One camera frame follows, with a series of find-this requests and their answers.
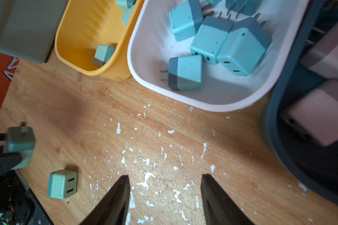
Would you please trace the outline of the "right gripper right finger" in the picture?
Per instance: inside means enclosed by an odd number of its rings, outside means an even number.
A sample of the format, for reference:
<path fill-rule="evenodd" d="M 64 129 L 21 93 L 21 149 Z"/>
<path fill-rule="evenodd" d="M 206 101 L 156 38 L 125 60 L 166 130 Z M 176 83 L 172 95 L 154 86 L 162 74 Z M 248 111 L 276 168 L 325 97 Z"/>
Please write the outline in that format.
<path fill-rule="evenodd" d="M 201 196 L 207 225 L 253 224 L 210 174 L 202 175 Z"/>

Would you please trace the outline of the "teal plug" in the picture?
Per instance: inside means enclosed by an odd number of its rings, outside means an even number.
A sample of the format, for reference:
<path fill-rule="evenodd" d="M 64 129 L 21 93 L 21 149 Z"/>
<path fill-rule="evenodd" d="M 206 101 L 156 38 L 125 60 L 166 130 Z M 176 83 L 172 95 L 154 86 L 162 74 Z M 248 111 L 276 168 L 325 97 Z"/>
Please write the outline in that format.
<path fill-rule="evenodd" d="M 254 17 L 234 24 L 217 60 L 236 76 L 248 76 L 266 53 L 271 36 Z"/>
<path fill-rule="evenodd" d="M 206 0 L 207 3 L 211 4 L 213 7 L 217 5 L 221 0 Z"/>

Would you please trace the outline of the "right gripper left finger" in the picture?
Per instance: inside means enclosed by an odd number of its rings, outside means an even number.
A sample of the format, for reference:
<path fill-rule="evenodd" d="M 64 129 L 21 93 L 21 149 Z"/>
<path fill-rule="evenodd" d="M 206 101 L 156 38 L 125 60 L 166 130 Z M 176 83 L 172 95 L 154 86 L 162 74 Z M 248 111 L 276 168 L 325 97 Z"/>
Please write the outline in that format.
<path fill-rule="evenodd" d="M 122 175 L 81 225 L 124 225 L 130 190 L 129 176 Z"/>

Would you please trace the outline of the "pink plug front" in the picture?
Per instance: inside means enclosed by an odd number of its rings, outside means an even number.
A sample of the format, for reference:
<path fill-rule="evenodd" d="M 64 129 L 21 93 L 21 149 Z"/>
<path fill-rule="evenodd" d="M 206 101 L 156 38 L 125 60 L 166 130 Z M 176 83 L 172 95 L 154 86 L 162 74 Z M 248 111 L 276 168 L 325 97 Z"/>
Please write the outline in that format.
<path fill-rule="evenodd" d="M 338 141 L 338 82 L 326 81 L 280 113 L 300 136 L 320 146 Z"/>

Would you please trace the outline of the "blue plug top pile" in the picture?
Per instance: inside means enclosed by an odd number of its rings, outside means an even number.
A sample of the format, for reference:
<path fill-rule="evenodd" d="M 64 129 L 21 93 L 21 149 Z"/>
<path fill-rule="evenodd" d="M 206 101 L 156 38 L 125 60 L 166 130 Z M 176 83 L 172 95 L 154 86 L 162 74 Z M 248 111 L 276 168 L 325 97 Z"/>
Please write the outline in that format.
<path fill-rule="evenodd" d="M 194 37 L 203 20 L 203 11 L 212 7 L 212 3 L 201 6 L 198 0 L 189 0 L 169 11 L 171 30 L 177 42 Z"/>

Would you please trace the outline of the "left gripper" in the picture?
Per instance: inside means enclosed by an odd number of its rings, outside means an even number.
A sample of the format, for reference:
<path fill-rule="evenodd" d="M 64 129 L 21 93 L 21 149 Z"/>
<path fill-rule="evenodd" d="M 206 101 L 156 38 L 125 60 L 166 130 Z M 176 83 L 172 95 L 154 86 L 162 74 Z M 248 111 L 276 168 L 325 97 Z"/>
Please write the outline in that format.
<path fill-rule="evenodd" d="M 0 141 L 7 134 L 0 133 Z M 0 152 L 0 177 L 22 161 L 16 152 Z M 0 225 L 28 225 L 35 207 L 15 172 L 10 171 L 0 179 Z"/>

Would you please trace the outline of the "pink plug pile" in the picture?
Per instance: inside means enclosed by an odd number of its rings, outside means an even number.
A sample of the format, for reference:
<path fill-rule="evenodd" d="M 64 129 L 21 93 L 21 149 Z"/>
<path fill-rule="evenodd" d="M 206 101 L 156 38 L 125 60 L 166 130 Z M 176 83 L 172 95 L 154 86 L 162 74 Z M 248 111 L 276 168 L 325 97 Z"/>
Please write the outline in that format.
<path fill-rule="evenodd" d="M 300 63 L 324 78 L 338 80 L 338 22 L 304 55 Z"/>

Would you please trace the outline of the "green plug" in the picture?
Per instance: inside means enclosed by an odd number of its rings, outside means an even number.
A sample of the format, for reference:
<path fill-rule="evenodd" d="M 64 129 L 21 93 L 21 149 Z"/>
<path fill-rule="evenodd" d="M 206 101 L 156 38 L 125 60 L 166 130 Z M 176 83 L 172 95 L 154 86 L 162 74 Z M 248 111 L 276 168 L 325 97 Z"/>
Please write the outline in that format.
<path fill-rule="evenodd" d="M 135 6 L 133 5 L 131 8 L 128 9 L 128 11 L 126 11 L 123 15 L 122 15 L 122 21 L 123 21 L 123 24 L 124 24 L 124 27 L 126 27 L 128 21 L 129 21 L 129 18 L 134 10 Z"/>
<path fill-rule="evenodd" d="M 48 196 L 66 199 L 77 192 L 78 173 L 71 170 L 59 170 L 49 175 Z"/>
<path fill-rule="evenodd" d="M 105 65 L 115 52 L 116 47 L 99 45 L 96 49 L 93 64 L 97 67 Z"/>
<path fill-rule="evenodd" d="M 130 8 L 132 8 L 136 3 L 136 0 L 116 0 L 117 6 L 120 8 L 120 10 L 125 13 Z"/>
<path fill-rule="evenodd" d="M 21 122 L 20 126 L 8 129 L 5 141 L 4 153 L 16 152 L 22 157 L 22 161 L 12 170 L 27 167 L 32 160 L 36 144 L 33 129 L 27 126 L 27 122 Z"/>

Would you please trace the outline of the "blue plug pile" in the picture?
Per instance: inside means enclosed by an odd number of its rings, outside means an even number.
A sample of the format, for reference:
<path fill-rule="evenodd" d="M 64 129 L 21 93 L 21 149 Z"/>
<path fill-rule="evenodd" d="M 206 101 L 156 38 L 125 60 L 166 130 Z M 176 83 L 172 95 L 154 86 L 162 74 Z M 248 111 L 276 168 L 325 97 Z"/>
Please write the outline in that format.
<path fill-rule="evenodd" d="M 217 55 L 233 27 L 231 21 L 206 17 L 190 46 L 191 53 L 201 55 L 205 62 L 216 65 Z"/>
<path fill-rule="evenodd" d="M 203 87 L 202 56 L 190 55 L 169 59 L 168 69 L 161 73 L 168 74 L 168 86 L 172 91 L 195 91 Z"/>
<path fill-rule="evenodd" d="M 177 42 L 194 37 L 203 20 L 203 11 L 212 7 L 212 3 L 201 6 L 198 0 L 189 0 L 169 11 L 171 30 Z"/>

